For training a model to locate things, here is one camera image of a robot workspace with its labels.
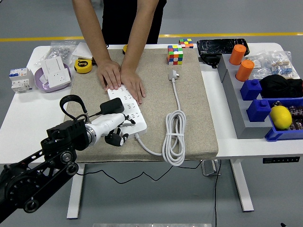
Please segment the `person's right hand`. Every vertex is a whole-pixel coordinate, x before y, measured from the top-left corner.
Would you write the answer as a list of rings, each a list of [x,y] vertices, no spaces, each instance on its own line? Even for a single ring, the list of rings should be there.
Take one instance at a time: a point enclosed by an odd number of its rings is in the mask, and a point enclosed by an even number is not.
[[[120,66],[111,59],[97,62],[97,76],[104,90],[117,90],[121,87]]]

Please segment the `person's left hand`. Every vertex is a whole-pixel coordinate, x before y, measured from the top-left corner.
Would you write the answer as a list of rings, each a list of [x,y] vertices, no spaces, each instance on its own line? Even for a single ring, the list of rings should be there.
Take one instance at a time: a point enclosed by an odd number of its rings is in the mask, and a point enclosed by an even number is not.
[[[120,69],[120,76],[122,84],[125,85],[137,104],[141,105],[143,103],[143,98],[146,97],[146,92],[140,76],[135,70],[123,67]]]

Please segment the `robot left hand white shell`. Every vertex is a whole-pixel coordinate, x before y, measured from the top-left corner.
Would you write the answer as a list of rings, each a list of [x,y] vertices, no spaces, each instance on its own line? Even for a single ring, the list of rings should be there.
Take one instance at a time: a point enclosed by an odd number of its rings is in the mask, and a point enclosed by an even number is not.
[[[95,145],[101,137],[104,137],[107,144],[116,147],[123,146],[129,136],[128,133],[121,133],[121,125],[124,121],[129,121],[131,125],[136,124],[129,115],[123,113],[101,115],[91,123],[86,123],[85,127],[89,138],[89,146]]]

